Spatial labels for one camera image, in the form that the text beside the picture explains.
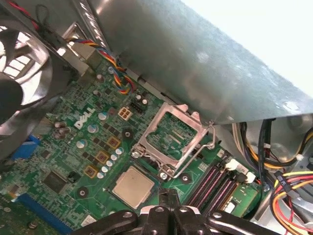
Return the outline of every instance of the black plastic part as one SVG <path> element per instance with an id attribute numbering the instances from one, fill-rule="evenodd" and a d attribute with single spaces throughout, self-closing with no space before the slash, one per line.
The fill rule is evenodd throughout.
<path id="1" fill-rule="evenodd" d="M 272 230 L 223 211 L 211 212 L 208 217 L 208 224 L 219 231 L 232 235 L 278 235 Z"/>
<path id="2" fill-rule="evenodd" d="M 177 191 L 172 188 L 160 188 L 158 190 L 159 205 L 173 211 L 176 207 L 180 207 L 180 201 Z"/>
<path id="3" fill-rule="evenodd" d="M 6 122 L 19 108 L 23 90 L 19 83 L 5 74 L 0 74 L 0 125 Z"/>
<path id="4" fill-rule="evenodd" d="M 177 207 L 174 217 L 179 235 L 211 235 L 211 231 L 203 223 L 199 216 L 188 207 Z"/>
<path id="5" fill-rule="evenodd" d="M 166 207 L 150 209 L 147 222 L 144 224 L 141 235 L 168 235 L 170 226 L 170 211 Z"/>
<path id="6" fill-rule="evenodd" d="M 122 210 L 82 227 L 70 235 L 115 235 L 132 230 L 137 225 L 138 216 L 132 211 Z"/>

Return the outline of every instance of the chip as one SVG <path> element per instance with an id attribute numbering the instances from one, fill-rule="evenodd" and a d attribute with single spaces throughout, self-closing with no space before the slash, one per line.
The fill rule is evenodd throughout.
<path id="1" fill-rule="evenodd" d="M 93 142 L 94 142 L 94 143 L 99 143 L 99 141 L 100 141 L 100 140 L 99 140 L 97 137 L 93 139 Z"/>
<path id="2" fill-rule="evenodd" d="M 115 128 L 111 126 L 108 130 L 109 130 L 111 133 L 113 133 L 113 132 L 115 131 Z"/>
<path id="3" fill-rule="evenodd" d="M 108 129 L 110 125 L 108 125 L 107 123 L 104 123 L 102 126 L 104 129 Z"/>
<path id="4" fill-rule="evenodd" d="M 57 173 L 51 171 L 43 180 L 43 183 L 56 193 L 60 193 L 67 184 L 67 181 L 60 177 Z"/>
<path id="5" fill-rule="evenodd" d="M 84 157 L 84 158 L 88 157 L 88 155 L 89 155 L 89 154 L 88 154 L 87 152 L 83 152 L 83 157 Z"/>
<path id="6" fill-rule="evenodd" d="M 147 200 L 155 183 L 131 166 L 116 181 L 112 193 L 123 200 L 127 205 L 137 209 Z"/>
<path id="7" fill-rule="evenodd" d="M 93 156 L 90 155 L 90 156 L 88 157 L 88 160 L 92 162 L 92 161 L 93 161 Z"/>
<path id="8" fill-rule="evenodd" d="M 115 136 L 111 136 L 107 141 L 107 145 L 110 146 L 112 149 L 117 149 L 120 144 L 121 141 Z"/>
<path id="9" fill-rule="evenodd" d="M 95 175 L 98 173 L 98 170 L 96 170 L 95 167 L 88 165 L 86 167 L 86 169 L 84 170 L 84 173 L 89 177 L 89 178 L 93 178 L 95 177 Z"/>
<path id="10" fill-rule="evenodd" d="M 106 163 L 106 161 L 109 159 L 109 155 L 103 151 L 98 152 L 98 154 L 96 155 L 96 159 L 100 162 L 100 163 Z"/>
<path id="11" fill-rule="evenodd" d="M 115 135 L 115 136 L 118 136 L 119 135 L 119 131 L 118 130 L 115 130 L 114 132 L 113 132 L 113 134 Z"/>
<path id="12" fill-rule="evenodd" d="M 42 152 L 41 156 L 45 159 L 48 159 L 50 157 L 51 153 L 48 150 L 45 150 Z"/>
<path id="13" fill-rule="evenodd" d="M 103 141 L 100 141 L 99 146 L 103 148 L 105 144 L 106 143 L 104 143 Z"/>

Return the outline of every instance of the motherboard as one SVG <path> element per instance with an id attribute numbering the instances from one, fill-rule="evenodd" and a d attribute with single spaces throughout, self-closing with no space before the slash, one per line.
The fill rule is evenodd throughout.
<path id="1" fill-rule="evenodd" d="M 96 74 L 87 86 L 69 85 L 46 115 L 45 122 L 53 127 L 39 136 L 35 152 L 16 159 L 12 169 L 2 174 L 0 192 L 11 203 L 30 208 L 60 234 L 119 210 L 140 213 L 144 206 L 158 205 L 159 188 L 176 189 L 183 205 L 198 207 L 204 215 L 220 209 L 242 217 L 257 204 L 255 175 L 218 144 L 203 148 L 177 177 L 171 166 L 164 171 L 158 154 L 145 148 L 140 152 L 145 140 L 179 172 L 212 137 L 200 128 L 201 139 L 195 143 L 199 132 L 181 115 L 158 116 L 164 107 L 175 111 L 177 106 L 139 84 L 131 94 L 119 93 L 106 60 Z M 183 108 L 179 111 L 190 118 Z M 186 152 L 190 142 L 195 148 Z M 182 155 L 184 164 L 179 161 Z"/>

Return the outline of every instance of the fan blade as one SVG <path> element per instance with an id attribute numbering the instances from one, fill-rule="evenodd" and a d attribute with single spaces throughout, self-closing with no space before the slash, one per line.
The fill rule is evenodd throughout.
<path id="1" fill-rule="evenodd" d="M 8 65 L 14 59 L 15 45 L 19 33 L 19 31 L 10 28 L 0 32 L 0 41 L 2 42 L 5 49 L 6 65 Z"/>

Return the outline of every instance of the screw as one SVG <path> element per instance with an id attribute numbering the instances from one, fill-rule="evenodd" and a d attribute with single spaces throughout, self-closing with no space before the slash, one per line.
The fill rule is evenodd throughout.
<path id="1" fill-rule="evenodd" d="M 114 69 L 113 69 L 113 67 L 108 67 L 108 72 L 109 72 L 109 74 L 113 74 L 114 73 Z"/>
<path id="2" fill-rule="evenodd" d="M 214 212 L 214 213 L 213 213 L 213 217 L 218 219 L 218 218 L 221 218 L 222 215 L 221 215 L 221 213 Z"/>
<path id="3" fill-rule="evenodd" d="M 140 157 L 140 153 L 138 153 L 137 151 L 132 152 L 132 157 L 133 158 L 139 158 Z"/>
<path id="4" fill-rule="evenodd" d="M 133 214 L 130 213 L 130 212 L 125 212 L 124 215 L 123 215 L 123 217 L 124 217 L 124 218 L 130 218 L 130 217 L 132 217 L 132 215 L 133 215 Z"/>
<path id="5" fill-rule="evenodd" d="M 208 149 L 214 149 L 215 148 L 215 144 L 213 142 L 208 143 Z"/>
<path id="6" fill-rule="evenodd" d="M 156 208 L 156 212 L 163 212 L 163 211 L 164 211 L 164 209 L 162 207 L 157 207 Z"/>
<path id="7" fill-rule="evenodd" d="M 264 186 L 263 186 L 263 191 L 264 191 L 264 192 L 267 192 L 267 191 L 269 191 L 269 190 L 270 190 L 269 185 L 268 185 L 267 183 L 265 183 Z"/>
<path id="8" fill-rule="evenodd" d="M 162 180 L 166 180 L 167 179 L 167 174 L 165 174 L 164 172 L 160 173 L 160 177 Z"/>
<path id="9" fill-rule="evenodd" d="M 187 211 L 188 211 L 188 208 L 187 208 L 187 207 L 181 207 L 181 208 L 180 208 L 180 212 L 183 212 L 183 213 L 184 213 L 184 212 L 187 212 Z"/>

